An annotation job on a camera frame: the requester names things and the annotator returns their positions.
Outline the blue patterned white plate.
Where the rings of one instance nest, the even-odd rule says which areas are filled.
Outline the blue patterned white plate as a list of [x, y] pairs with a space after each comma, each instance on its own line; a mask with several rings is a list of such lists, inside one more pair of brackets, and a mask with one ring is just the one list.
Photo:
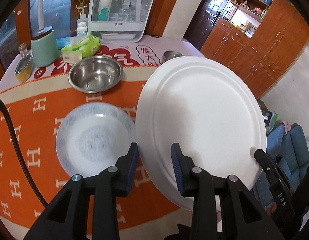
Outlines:
[[67, 114], [59, 126], [55, 147], [69, 176], [90, 177], [113, 166], [135, 141], [135, 123], [122, 109], [91, 102]]

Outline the large white plate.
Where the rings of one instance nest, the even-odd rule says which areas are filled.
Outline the large white plate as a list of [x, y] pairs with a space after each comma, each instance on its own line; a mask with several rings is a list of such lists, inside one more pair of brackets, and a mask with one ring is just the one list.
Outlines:
[[146, 81], [137, 104], [142, 163], [169, 201], [192, 210], [178, 191], [171, 146], [213, 176], [233, 174], [252, 189], [262, 169], [254, 158], [267, 147], [263, 117], [248, 86], [229, 68], [197, 56], [163, 63]]

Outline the wide steel bowl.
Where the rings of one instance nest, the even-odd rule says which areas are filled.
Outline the wide steel bowl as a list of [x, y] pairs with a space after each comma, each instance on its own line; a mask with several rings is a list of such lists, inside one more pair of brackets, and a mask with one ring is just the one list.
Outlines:
[[123, 73], [118, 61], [107, 56], [91, 56], [71, 67], [68, 82], [79, 92], [94, 94], [116, 86], [122, 80]]

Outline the pink steel bowl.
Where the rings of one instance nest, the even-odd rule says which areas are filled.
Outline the pink steel bowl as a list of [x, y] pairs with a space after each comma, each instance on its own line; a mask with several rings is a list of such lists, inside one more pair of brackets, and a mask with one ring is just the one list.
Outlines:
[[165, 63], [166, 61], [169, 61], [171, 59], [175, 59], [181, 56], [184, 56], [184, 55], [178, 51], [173, 51], [173, 50], [165, 51], [162, 56], [162, 63]]

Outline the blue sofa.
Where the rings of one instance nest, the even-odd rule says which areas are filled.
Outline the blue sofa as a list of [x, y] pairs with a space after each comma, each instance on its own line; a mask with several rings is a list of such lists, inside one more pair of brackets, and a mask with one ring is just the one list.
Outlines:
[[[292, 189], [296, 190], [309, 165], [309, 150], [302, 127], [294, 123], [287, 132], [284, 124], [280, 124], [267, 136], [267, 153], [283, 170]], [[276, 204], [265, 172], [254, 185], [253, 194], [268, 215], [275, 212]]]

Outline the orange H pattern cloth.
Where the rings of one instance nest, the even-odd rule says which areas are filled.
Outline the orange H pattern cloth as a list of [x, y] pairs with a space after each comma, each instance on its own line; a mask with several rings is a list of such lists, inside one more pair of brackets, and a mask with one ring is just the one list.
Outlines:
[[[71, 118], [74, 109], [111, 104], [131, 121], [137, 102], [154, 67], [126, 67], [112, 89], [85, 94], [71, 87], [66, 73], [18, 83], [0, 83], [0, 99], [12, 118], [26, 168], [46, 201], [51, 201], [74, 174], [98, 174], [127, 153], [132, 125], [103, 112], [95, 117]], [[0, 221], [14, 239], [23, 239], [43, 212], [14, 151], [4, 116], [0, 113]], [[117, 200], [121, 239], [163, 239], [178, 224], [190, 225], [191, 212], [167, 200], [138, 163], [128, 197]]]

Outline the mint green canister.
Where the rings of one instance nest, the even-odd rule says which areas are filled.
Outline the mint green canister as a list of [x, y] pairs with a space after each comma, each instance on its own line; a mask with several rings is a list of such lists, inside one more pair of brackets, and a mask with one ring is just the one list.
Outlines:
[[39, 30], [31, 39], [31, 53], [36, 67], [46, 67], [60, 57], [52, 26]]

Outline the small glass jar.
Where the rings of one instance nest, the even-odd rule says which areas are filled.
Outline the small glass jar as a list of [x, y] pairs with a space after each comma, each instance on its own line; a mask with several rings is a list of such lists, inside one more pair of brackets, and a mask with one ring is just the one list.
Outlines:
[[18, 46], [18, 51], [19, 51], [21, 57], [25, 57], [28, 54], [27, 44], [26, 43], [20, 44]]

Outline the green tissue pack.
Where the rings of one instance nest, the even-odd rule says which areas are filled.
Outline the green tissue pack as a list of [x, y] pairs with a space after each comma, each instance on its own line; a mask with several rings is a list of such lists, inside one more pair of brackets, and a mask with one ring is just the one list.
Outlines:
[[86, 57], [95, 55], [101, 47], [101, 39], [93, 35], [74, 37], [70, 44], [61, 50], [65, 63], [75, 64]]

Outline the red white table mat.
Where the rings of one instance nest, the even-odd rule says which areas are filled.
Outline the red white table mat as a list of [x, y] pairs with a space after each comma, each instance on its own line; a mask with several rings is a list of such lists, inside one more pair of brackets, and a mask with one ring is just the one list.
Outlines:
[[[159, 66], [161, 57], [154, 47], [146, 44], [102, 45], [95, 55], [107, 56], [118, 61], [123, 67]], [[35, 80], [68, 73], [73, 64], [63, 61], [60, 57], [48, 67], [36, 68], [33, 75]]]

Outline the white pill bottle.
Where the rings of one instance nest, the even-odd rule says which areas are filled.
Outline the white pill bottle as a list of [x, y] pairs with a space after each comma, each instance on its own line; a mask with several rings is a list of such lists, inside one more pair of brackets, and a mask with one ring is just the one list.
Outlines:
[[77, 28], [76, 28], [76, 36], [86, 36], [88, 35], [88, 28], [87, 28], [87, 22], [79, 22], [77, 24]]

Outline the white squeeze bottle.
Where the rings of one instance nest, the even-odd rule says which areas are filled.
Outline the white squeeze bottle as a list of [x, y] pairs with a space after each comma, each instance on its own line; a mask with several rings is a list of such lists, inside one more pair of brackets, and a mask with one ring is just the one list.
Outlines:
[[78, 7], [78, 13], [79, 13], [79, 19], [77, 20], [77, 24], [79, 24], [80, 22], [86, 22], [88, 21], [87, 15], [84, 12], [84, 8], [83, 7]]

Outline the white storage box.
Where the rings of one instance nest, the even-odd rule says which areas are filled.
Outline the white storage box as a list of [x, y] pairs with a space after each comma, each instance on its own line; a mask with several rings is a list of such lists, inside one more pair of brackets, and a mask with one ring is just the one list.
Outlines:
[[141, 40], [154, 0], [90, 0], [87, 29], [103, 43]]

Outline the wooden wall cabinet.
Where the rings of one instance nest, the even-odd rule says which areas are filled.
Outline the wooden wall cabinet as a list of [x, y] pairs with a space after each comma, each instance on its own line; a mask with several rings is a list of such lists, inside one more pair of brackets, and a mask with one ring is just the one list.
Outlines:
[[236, 10], [260, 22], [251, 37], [220, 18], [200, 52], [235, 72], [255, 98], [287, 72], [309, 40], [309, 26], [285, 0], [231, 0]]

